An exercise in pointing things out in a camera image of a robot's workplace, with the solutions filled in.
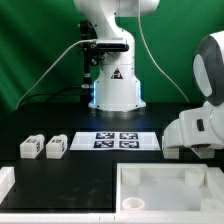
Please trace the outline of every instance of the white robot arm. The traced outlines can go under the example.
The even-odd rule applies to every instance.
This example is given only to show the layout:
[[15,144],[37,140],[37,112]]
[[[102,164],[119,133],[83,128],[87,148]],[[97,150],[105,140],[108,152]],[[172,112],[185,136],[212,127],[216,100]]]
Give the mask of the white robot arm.
[[117,26],[116,17],[138,16],[155,11],[159,0],[74,0],[77,9],[91,22],[97,34],[96,47],[106,51],[100,62],[100,75],[94,83],[92,112],[105,117],[133,116],[145,102],[135,76],[135,41]]
[[177,159],[179,148],[191,148],[200,158],[214,158],[224,148],[224,32],[211,34],[199,45],[193,61],[198,87],[207,101],[183,111],[164,131],[165,158]]

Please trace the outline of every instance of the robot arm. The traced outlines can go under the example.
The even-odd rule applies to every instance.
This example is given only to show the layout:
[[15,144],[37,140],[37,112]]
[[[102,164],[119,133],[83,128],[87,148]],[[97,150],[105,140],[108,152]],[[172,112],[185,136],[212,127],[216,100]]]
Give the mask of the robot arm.
[[160,0],[74,0],[76,8],[92,23],[98,38],[124,37],[115,17],[137,17],[140,1],[141,15],[152,13]]
[[152,13],[159,0],[74,0],[74,3],[96,31],[96,49],[106,52],[100,60],[90,111],[125,118],[141,112],[146,104],[141,100],[140,82],[135,76],[135,40],[117,26],[115,18],[138,16],[139,3],[142,15]]
[[178,158],[179,148],[188,147],[200,158],[214,158],[224,148],[224,32],[204,38],[193,61],[197,85],[207,102],[183,111],[164,131],[165,158]]

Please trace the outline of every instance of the white cube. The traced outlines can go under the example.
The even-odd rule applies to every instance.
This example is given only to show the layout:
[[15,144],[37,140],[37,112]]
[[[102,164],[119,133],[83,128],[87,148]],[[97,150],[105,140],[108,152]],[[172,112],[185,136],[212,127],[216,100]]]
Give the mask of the white cube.
[[61,159],[68,147],[66,135],[54,136],[46,146],[48,159]]

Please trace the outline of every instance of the black tabletop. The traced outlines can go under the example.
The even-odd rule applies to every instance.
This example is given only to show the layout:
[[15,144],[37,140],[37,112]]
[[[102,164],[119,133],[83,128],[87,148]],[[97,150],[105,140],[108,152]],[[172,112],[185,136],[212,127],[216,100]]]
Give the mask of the black tabletop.
[[61,160],[46,159],[43,150],[35,160],[22,160],[19,145],[30,135],[77,131],[155,132],[159,142],[166,126],[181,111],[199,104],[148,104],[144,115],[130,119],[92,115],[78,103],[33,103],[22,106],[0,124],[0,168],[15,167],[16,184],[0,205],[0,212],[115,212],[117,163],[206,163],[224,167],[221,151],[213,160],[200,160],[183,149],[179,160],[164,160],[159,151],[69,151]]

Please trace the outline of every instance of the green backdrop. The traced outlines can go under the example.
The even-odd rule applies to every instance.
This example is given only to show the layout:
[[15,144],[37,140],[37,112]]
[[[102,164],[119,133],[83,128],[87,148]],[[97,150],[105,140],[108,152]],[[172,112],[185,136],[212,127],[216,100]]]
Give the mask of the green backdrop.
[[[73,0],[0,0],[0,120],[58,56],[80,40],[77,24],[84,19]],[[143,82],[144,100],[185,102],[148,58],[137,18],[117,22],[136,39],[136,76]],[[224,30],[224,1],[161,0],[154,14],[142,17],[142,26],[158,64],[191,102],[203,101],[193,78],[192,58],[204,36]],[[97,69],[92,74],[96,78]],[[73,50],[32,94],[79,85],[82,75],[82,57]]]

